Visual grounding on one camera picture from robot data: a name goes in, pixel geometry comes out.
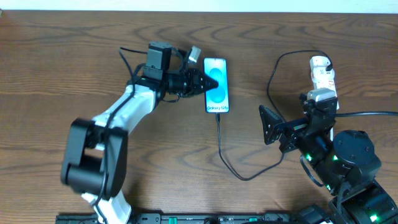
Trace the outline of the blue smartphone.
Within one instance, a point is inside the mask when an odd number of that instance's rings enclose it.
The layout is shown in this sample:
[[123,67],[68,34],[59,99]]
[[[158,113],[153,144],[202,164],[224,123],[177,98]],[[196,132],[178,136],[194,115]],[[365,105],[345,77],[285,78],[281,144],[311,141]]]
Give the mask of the blue smartphone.
[[204,72],[211,78],[210,89],[205,92],[207,113],[229,112],[228,68],[224,58],[205,58]]

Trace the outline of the white power strip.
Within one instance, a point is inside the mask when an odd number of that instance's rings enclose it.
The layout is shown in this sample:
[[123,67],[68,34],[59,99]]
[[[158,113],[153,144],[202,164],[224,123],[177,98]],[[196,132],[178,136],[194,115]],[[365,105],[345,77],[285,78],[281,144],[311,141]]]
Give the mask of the white power strip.
[[315,90],[320,88],[327,88],[333,90],[335,92],[335,96],[337,96],[334,77],[335,77],[335,72],[333,70],[326,72],[324,74],[315,73],[315,72],[311,73],[311,78]]

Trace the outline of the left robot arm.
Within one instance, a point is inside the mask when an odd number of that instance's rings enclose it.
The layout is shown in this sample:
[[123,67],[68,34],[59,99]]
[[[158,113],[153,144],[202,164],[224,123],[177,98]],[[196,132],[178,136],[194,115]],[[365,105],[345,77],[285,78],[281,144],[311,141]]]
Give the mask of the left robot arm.
[[182,50],[167,42],[150,42],[146,62],[127,66],[130,79],[121,97],[94,118],[72,122],[60,180],[90,203],[98,223],[128,223],[131,218],[122,186],[128,138],[141,119],[166,94],[189,98],[218,87],[196,68],[200,54],[196,46]]

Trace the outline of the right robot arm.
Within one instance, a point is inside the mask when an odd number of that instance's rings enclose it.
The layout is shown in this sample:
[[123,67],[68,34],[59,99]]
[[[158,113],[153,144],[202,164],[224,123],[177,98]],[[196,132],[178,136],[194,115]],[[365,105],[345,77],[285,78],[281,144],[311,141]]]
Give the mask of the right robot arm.
[[301,160],[320,179],[317,185],[333,196],[333,223],[397,223],[397,205],[376,181],[381,160],[368,134],[346,130],[328,136],[336,123],[337,101],[303,101],[305,117],[289,122],[259,106],[264,142],[280,141],[281,152],[301,152]]

